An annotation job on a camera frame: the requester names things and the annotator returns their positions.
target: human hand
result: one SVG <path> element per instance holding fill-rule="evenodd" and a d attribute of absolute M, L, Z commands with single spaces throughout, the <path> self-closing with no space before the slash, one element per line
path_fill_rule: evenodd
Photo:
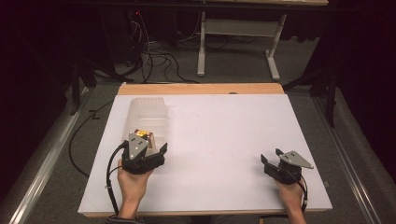
<path fill-rule="evenodd" d="M 137 208 L 146 193 L 149 176 L 153 170 L 142 175 L 133 175 L 122 168 L 118 170 L 117 179 L 122 194 L 122 205 L 118 217 L 134 219 Z"/>
<path fill-rule="evenodd" d="M 303 190 L 301 187 L 297 183 L 285 185 L 277 180 L 275 180 L 275 182 L 279 188 L 279 197 L 286 206 L 286 212 L 288 213 L 290 223 L 306 223 L 303 211 L 301 210 L 303 197 Z"/>

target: desk leg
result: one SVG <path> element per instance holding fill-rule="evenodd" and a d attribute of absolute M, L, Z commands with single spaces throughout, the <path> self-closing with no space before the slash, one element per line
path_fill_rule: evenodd
<path fill-rule="evenodd" d="M 268 65 L 270 67 L 270 72 L 271 72 L 273 81 L 280 80 L 280 76 L 279 76 L 279 73 L 277 72 L 277 68 L 276 68 L 276 64 L 275 64 L 275 60 L 274 60 L 274 54 L 275 54 L 277 43 L 279 42 L 280 35 L 282 34 L 283 26 L 285 25 L 285 20 L 286 20 L 286 14 L 283 14 L 280 17 L 279 25 L 276 27 L 273 45 L 270 50 L 265 51 L 265 56 L 267 58 Z"/>
<path fill-rule="evenodd" d="M 198 55 L 198 77 L 205 75 L 205 21 L 206 13 L 202 12 L 201 15 L 201 46 Z"/>

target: white desk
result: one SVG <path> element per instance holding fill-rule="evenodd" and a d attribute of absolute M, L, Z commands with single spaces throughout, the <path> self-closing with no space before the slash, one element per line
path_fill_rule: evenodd
<path fill-rule="evenodd" d="M 168 107 L 168 152 L 165 165 L 148 181 L 139 216 L 276 213 L 283 211 L 273 179 L 263 172 L 260 155 L 278 163 L 278 147 L 298 151 L 314 166 L 300 126 L 286 94 L 269 84 L 272 94 L 219 94 L 260 91 L 265 84 L 178 84 L 136 87 L 153 91 L 172 90 L 161 96 Z M 211 94 L 199 94 L 207 91 Z M 121 87 L 120 94 L 125 93 Z M 89 217 L 113 213 L 106 189 L 106 165 L 120 144 L 129 103 L 142 95 L 118 95 L 97 151 L 79 213 Z M 318 170 L 303 169 L 309 187 L 306 211 L 332 208 Z M 117 175 L 112 177 L 121 203 Z"/>
<path fill-rule="evenodd" d="M 277 4 L 286 6 L 327 6 L 328 0 L 207 0 L 206 2 L 225 3 L 250 3 L 250 4 Z M 282 14 L 279 21 L 237 21 L 207 19 L 203 11 L 201 13 L 201 45 L 198 54 L 199 77 L 205 75 L 205 35 L 247 35 L 272 37 L 273 44 L 270 49 L 265 49 L 265 57 L 274 81 L 280 80 L 277 72 L 274 54 L 280 35 L 285 24 L 286 14 Z"/>

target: white table surface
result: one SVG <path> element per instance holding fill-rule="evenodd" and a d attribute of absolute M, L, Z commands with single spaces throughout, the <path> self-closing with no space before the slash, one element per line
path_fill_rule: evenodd
<path fill-rule="evenodd" d="M 295 150 L 315 167 L 303 169 L 309 187 L 306 211 L 332 209 L 286 94 L 118 95 L 79 213 L 89 217 L 114 213 L 105 189 L 106 167 L 120 144 L 129 104 L 135 97 L 162 97 L 168 107 L 165 165 L 148 180 L 139 216 L 283 211 L 276 184 L 263 172 L 260 159 L 263 154 L 277 164 L 276 148 L 285 153 Z M 111 179 L 120 206 L 117 174 Z"/>

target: plastic container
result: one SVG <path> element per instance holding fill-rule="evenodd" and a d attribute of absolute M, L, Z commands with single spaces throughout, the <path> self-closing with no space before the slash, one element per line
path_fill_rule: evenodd
<path fill-rule="evenodd" d="M 147 155 L 157 152 L 166 142 L 168 109 L 161 97 L 134 98 L 129 106 L 128 116 L 122 141 L 127 140 L 129 133 L 136 129 L 154 134 L 155 151 L 148 151 Z"/>

